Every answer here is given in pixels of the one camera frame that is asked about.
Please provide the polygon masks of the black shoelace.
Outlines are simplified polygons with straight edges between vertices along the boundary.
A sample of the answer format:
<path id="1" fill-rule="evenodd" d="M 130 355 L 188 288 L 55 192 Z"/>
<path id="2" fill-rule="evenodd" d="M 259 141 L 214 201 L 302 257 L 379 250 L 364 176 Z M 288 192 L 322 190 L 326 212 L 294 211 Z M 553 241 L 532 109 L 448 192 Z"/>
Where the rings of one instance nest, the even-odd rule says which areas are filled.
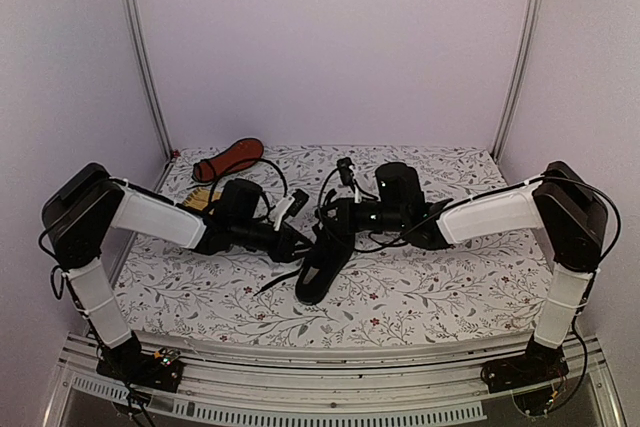
<path id="1" fill-rule="evenodd" d="M 274 288 L 275 286 L 277 286 L 280 283 L 286 282 L 291 278 L 298 277 L 300 275 L 301 271 L 303 270 L 303 264 L 306 262 L 307 258 L 309 257 L 309 255 L 311 253 L 311 250 L 312 250 L 312 248 L 309 248 L 308 250 L 302 252 L 299 255 L 299 260 L 301 261 L 301 263 L 300 263 L 300 266 L 296 270 L 292 270 L 290 272 L 282 274 L 282 275 L 276 277 L 275 279 L 269 281 L 268 283 L 264 284 L 254 294 L 254 296 L 257 297 L 257 296 L 263 294 L 264 292 L 267 292 L 268 290 Z"/>

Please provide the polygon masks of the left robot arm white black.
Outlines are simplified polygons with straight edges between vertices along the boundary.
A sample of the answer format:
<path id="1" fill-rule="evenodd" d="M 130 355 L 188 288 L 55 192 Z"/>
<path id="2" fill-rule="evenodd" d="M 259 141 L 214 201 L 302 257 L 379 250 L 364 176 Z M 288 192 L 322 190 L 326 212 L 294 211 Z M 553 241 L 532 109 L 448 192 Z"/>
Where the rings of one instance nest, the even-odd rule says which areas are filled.
<path id="1" fill-rule="evenodd" d="M 217 199 L 197 210 L 89 163 L 44 204 L 40 237 L 50 243 L 44 251 L 55 259 L 106 361 L 126 380 L 141 380 L 149 362 L 122 316 L 102 266 L 101 247 L 108 231 L 144 234 L 202 255 L 242 247 L 264 252 L 276 263 L 297 261 L 313 243 L 285 220 L 299 212 L 307 195 L 300 190 L 287 192 L 258 217 L 255 211 L 264 198 L 258 184 L 232 179 Z"/>

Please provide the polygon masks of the black shoe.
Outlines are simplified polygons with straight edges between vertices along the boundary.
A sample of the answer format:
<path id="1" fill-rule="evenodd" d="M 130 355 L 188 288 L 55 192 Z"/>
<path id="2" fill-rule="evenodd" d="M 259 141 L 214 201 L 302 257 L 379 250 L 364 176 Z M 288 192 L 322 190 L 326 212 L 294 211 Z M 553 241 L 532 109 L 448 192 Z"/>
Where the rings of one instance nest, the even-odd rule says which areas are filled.
<path id="1" fill-rule="evenodd" d="M 331 234 L 325 227 L 312 229 L 316 239 L 305 255 L 295 286 L 295 296 L 304 305 L 321 302 L 355 249 L 354 234 Z"/>

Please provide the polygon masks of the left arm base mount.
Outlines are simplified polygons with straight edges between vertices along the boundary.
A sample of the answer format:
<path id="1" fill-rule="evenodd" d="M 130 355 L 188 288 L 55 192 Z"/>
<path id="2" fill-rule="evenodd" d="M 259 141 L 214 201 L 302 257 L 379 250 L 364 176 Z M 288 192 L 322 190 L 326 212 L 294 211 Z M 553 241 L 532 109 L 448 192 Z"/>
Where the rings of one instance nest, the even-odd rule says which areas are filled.
<path id="1" fill-rule="evenodd" d="M 138 348 L 120 346 L 101 354 L 96 372 L 125 385 L 176 393 L 184 367 L 181 360 L 166 361 L 164 356 L 156 357 Z"/>

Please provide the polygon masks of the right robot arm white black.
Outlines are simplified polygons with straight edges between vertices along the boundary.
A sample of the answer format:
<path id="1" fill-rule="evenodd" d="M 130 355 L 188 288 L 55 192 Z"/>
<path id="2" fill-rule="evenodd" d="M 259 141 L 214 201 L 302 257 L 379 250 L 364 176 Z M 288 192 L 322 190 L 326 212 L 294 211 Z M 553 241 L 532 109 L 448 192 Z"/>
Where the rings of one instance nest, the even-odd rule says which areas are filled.
<path id="1" fill-rule="evenodd" d="M 322 195 L 317 216 L 324 231 L 344 242 L 359 232 L 394 232 L 396 242 L 442 250 L 503 232 L 544 230 L 554 273 L 532 337 L 536 345 L 517 362 L 517 374 L 537 383 L 552 371 L 571 323 L 605 257 L 605 197 L 566 163 L 549 164 L 537 177 L 464 200 L 427 201 L 415 168 L 389 162 L 375 171 L 378 197 L 366 200 L 351 165 L 338 167 L 350 197 Z"/>

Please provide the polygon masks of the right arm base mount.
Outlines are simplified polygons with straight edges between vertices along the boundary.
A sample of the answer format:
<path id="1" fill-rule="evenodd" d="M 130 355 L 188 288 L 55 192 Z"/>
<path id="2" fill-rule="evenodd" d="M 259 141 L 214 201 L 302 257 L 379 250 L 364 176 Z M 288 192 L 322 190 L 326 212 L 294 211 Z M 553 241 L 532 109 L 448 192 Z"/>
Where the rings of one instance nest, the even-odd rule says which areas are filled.
<path id="1" fill-rule="evenodd" d="M 531 344 L 522 354 L 485 362 L 480 379 L 490 393 L 497 393 L 560 379 L 568 373 L 561 347 L 550 349 Z"/>

